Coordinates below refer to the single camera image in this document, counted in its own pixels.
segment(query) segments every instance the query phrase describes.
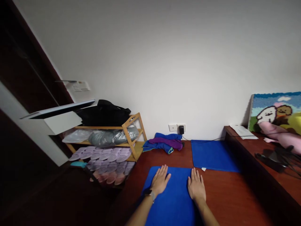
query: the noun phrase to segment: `white box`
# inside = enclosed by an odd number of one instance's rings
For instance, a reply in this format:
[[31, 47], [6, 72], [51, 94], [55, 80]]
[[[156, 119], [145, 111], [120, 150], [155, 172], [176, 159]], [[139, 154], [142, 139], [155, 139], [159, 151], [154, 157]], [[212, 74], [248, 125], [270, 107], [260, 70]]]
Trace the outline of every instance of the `white box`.
[[57, 135], [82, 123], [81, 117], [73, 109], [81, 109], [94, 101], [95, 99], [37, 111], [20, 120], [33, 130], [39, 130], [46, 135]]

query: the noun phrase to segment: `white paper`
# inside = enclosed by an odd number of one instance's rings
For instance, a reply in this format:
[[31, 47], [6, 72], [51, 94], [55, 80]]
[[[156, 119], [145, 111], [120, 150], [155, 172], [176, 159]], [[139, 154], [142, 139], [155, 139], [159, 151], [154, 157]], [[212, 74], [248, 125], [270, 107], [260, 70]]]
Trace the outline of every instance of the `white paper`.
[[237, 132], [237, 134], [239, 136], [241, 136], [241, 138], [244, 139], [258, 139], [258, 137], [254, 136], [253, 133], [251, 133], [248, 129], [246, 129], [243, 126], [237, 126], [237, 125], [232, 125], [231, 126], [235, 132]]

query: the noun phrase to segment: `person's left hand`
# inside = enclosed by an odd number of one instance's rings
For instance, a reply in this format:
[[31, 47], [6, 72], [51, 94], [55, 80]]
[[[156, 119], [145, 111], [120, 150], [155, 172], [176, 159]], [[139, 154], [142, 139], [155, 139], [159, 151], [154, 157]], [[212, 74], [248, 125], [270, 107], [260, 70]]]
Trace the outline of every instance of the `person's left hand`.
[[151, 183], [150, 190], [152, 190], [155, 193], [155, 196], [157, 197], [158, 194], [161, 194], [165, 188], [166, 185], [172, 176], [171, 174], [167, 174], [168, 166], [164, 165], [160, 169], [157, 170], [153, 181]]

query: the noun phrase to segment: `plastic bag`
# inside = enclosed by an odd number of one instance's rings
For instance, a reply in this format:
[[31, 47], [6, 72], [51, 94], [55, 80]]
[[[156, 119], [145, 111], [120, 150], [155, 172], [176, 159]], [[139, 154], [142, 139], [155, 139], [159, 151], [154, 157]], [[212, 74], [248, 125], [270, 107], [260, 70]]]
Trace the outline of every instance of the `plastic bag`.
[[[127, 127], [129, 136], [133, 141], [139, 135], [139, 131], [136, 126], [130, 125]], [[99, 148], [105, 148], [115, 146], [122, 143], [127, 143], [126, 136], [123, 130], [97, 130], [89, 137], [89, 142]]]
[[72, 130], [67, 131], [69, 134], [64, 136], [64, 139], [62, 142], [64, 143], [80, 143], [89, 138], [89, 136], [93, 133], [95, 130], [87, 130], [87, 129], [77, 129], [72, 132]]

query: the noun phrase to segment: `shelf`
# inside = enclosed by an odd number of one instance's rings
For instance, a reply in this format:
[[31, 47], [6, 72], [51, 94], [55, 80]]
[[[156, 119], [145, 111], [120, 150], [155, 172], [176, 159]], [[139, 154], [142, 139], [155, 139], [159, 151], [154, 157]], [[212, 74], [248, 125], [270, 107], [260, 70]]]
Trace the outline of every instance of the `shelf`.
[[[135, 147], [134, 147], [134, 149], [135, 149], [135, 152], [136, 152], [136, 154], [137, 154], [137, 159], [140, 157], [140, 155], [141, 155], [141, 153], [142, 153], [142, 151], [143, 151], [143, 145], [144, 145], [144, 141], [137, 141], [136, 142], [136, 145], [135, 145]], [[134, 156], [133, 156], [133, 153], [130, 155], [130, 157], [127, 159], [127, 161], [130, 161], [130, 162], [135, 162], [135, 158], [134, 158]]]
[[[139, 120], [141, 129], [138, 129], [138, 132], [139, 132], [138, 137], [135, 140], [131, 141], [127, 128], [132, 123], [134, 123], [137, 119]], [[143, 127], [143, 123], [142, 123], [142, 119], [141, 119], [141, 116], [140, 116], [139, 112], [135, 115], [130, 115], [129, 119], [124, 124], [122, 124], [122, 126], [76, 126], [74, 128], [75, 129], [119, 129], [119, 130], [123, 130], [124, 134], [126, 135], [127, 142], [123, 143], [123, 144], [114, 145], [114, 146], [117, 146], [117, 147], [130, 147], [131, 150], [132, 150], [132, 154], [127, 159], [127, 161], [131, 161], [131, 162], [137, 162], [138, 158], [140, 157], [140, 155], [143, 151], [142, 146], [144, 145], [145, 142], [144, 141], [137, 141], [138, 138], [143, 134], [144, 140], [145, 141], [147, 140], [146, 135], [145, 135], [145, 131], [144, 131], [144, 127]], [[70, 149], [70, 151], [72, 153], [76, 152], [75, 148], [73, 147], [73, 144], [91, 145], [91, 143], [88, 140], [85, 140], [85, 141], [79, 142], [79, 143], [66, 143], [67, 147]]]
[[[133, 144], [141, 136], [141, 134], [143, 133], [143, 129], [138, 129], [138, 131], [139, 131], [139, 135], [138, 135], [138, 137], [135, 140], [133, 140]], [[76, 144], [92, 145], [88, 140], [80, 142], [80, 143], [76, 143]], [[118, 145], [114, 145], [114, 146], [117, 146], [117, 147], [129, 147], [130, 145], [129, 145], [129, 143], [123, 143], [123, 144], [118, 144]]]

